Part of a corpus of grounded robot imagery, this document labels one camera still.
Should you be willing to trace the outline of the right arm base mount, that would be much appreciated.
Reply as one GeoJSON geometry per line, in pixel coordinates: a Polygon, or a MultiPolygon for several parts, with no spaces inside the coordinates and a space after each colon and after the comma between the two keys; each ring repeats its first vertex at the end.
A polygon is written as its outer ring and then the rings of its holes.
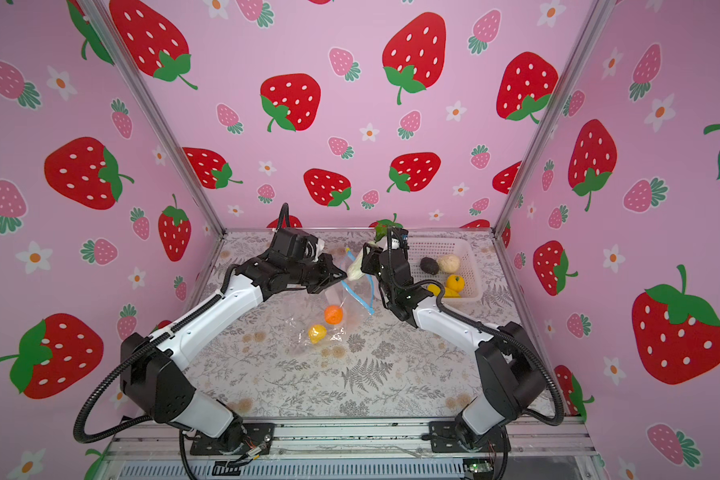
{"type": "Polygon", "coordinates": [[[509,453],[511,444],[504,427],[483,434],[473,433],[456,420],[431,421],[421,439],[435,453],[509,453]]]}

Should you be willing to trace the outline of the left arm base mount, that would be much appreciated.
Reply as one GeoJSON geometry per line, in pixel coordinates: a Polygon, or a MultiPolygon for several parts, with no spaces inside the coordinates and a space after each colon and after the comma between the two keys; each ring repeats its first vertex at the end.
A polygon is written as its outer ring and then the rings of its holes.
{"type": "Polygon", "coordinates": [[[275,435],[275,423],[245,422],[232,424],[219,438],[211,438],[197,433],[192,440],[190,454],[192,456],[226,455],[240,457],[267,455],[275,435]]]}

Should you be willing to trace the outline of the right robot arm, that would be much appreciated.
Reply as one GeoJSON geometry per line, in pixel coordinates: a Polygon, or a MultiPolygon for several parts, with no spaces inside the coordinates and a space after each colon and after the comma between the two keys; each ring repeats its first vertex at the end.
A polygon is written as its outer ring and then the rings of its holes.
{"type": "Polygon", "coordinates": [[[523,415],[552,427],[563,423],[562,394],[525,329],[473,319],[443,302],[440,282],[414,280],[407,230],[392,227],[383,242],[365,243],[360,269],[376,278],[383,307],[399,321],[474,355],[481,390],[455,417],[451,441],[479,450],[492,434],[505,439],[506,426],[523,415]]]}

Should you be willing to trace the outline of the clear zip top bag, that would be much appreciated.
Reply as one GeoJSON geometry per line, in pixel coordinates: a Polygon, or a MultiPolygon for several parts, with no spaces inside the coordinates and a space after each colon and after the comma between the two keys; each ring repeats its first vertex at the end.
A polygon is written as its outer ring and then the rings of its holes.
{"type": "Polygon", "coordinates": [[[295,355],[328,344],[344,343],[375,313],[375,280],[360,271],[360,253],[349,248],[335,264],[347,278],[320,294],[305,294],[289,306],[289,348],[295,355]]]}

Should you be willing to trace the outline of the white radish toy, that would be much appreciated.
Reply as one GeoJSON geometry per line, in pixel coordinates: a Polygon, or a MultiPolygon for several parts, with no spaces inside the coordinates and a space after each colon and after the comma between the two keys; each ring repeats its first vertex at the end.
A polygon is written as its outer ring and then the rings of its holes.
{"type": "Polygon", "coordinates": [[[362,271],[363,260],[364,254],[363,252],[360,252],[349,265],[347,269],[347,280],[349,282],[358,281],[365,275],[362,271]]]}

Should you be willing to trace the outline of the white plastic basket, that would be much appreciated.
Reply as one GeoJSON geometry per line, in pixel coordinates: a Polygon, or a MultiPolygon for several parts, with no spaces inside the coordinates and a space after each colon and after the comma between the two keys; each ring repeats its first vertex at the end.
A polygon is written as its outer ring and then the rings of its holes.
{"type": "Polygon", "coordinates": [[[482,297],[477,260],[466,240],[409,236],[408,259],[415,281],[436,280],[457,293],[446,301],[468,303],[482,297]]]}

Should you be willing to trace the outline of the orange toy fruit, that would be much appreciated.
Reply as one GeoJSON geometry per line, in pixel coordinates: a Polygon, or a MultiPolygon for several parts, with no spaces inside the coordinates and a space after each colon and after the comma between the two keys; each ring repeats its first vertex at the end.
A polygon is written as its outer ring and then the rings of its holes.
{"type": "Polygon", "coordinates": [[[323,311],[324,321],[329,325],[339,325],[344,319],[344,310],[340,305],[329,305],[323,311]]]}

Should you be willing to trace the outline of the dark avocado toy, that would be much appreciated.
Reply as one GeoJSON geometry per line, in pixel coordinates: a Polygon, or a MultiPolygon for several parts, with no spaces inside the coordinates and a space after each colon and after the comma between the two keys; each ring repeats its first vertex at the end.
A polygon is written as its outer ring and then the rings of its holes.
{"type": "Polygon", "coordinates": [[[423,257],[419,262],[419,268],[427,275],[437,275],[440,272],[440,266],[436,259],[431,257],[423,257]]]}

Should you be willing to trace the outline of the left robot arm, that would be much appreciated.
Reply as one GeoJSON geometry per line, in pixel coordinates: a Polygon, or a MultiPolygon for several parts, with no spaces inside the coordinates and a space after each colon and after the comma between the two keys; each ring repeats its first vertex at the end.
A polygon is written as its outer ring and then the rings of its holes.
{"type": "Polygon", "coordinates": [[[262,254],[227,268],[221,286],[206,300],[147,337],[133,334],[121,345],[121,362],[94,389],[73,426],[81,444],[98,442],[147,421],[181,431],[195,430],[222,452],[233,452],[246,438],[242,418],[185,376],[194,358],[233,322],[269,300],[291,291],[319,294],[346,279],[324,243],[291,227],[275,231],[262,254]],[[142,410],[132,420],[88,433],[93,407],[114,382],[142,410]]]}

